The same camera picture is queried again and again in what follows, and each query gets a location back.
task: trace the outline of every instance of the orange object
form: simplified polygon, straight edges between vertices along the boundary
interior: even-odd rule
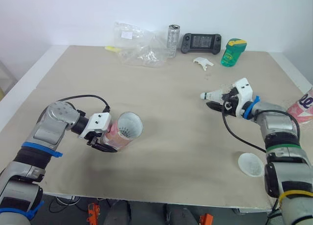
[[[98,225],[99,214],[100,214],[100,206],[98,206],[96,203],[89,204],[87,222],[89,222],[90,225]]]
[[[200,216],[200,225],[212,225],[213,216],[210,214],[205,214]]]

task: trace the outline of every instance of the silver can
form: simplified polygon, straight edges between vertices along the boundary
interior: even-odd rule
[[[180,26],[177,24],[171,24],[168,26],[167,48],[169,58],[173,58],[176,55],[176,49],[179,40],[179,31]]]

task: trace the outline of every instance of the white wall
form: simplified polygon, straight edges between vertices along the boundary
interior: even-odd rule
[[[292,12],[294,41],[288,41],[283,50],[284,55],[313,84],[313,0],[295,0],[295,11]]]
[[[49,45],[112,44],[115,21],[149,30],[177,23],[182,34],[220,33],[224,44],[239,37],[248,50],[289,55],[296,35],[312,33],[303,26],[312,22],[312,1],[0,0],[0,60],[19,79]],[[312,41],[302,44],[307,48]]]

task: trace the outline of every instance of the yellow object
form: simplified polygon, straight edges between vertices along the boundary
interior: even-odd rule
[[[281,204],[283,198],[285,198],[286,196],[290,196],[290,195],[306,195],[309,197],[313,197],[312,192],[307,192],[303,190],[290,190],[290,191],[284,192],[282,195],[279,196],[279,199],[278,199],[279,203]]]
[[[105,48],[105,50],[112,51],[112,52],[115,52],[115,53],[118,53],[118,52],[121,51],[121,48],[110,46],[110,45],[106,46],[104,48]]]
[[[236,41],[229,41],[228,45],[233,46],[233,45],[237,45],[237,44],[243,44],[246,43],[245,40],[236,40]]]

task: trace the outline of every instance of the white plastic bowl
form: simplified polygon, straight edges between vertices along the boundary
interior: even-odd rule
[[[243,153],[238,158],[238,165],[242,172],[250,177],[264,175],[263,162],[253,153]]]

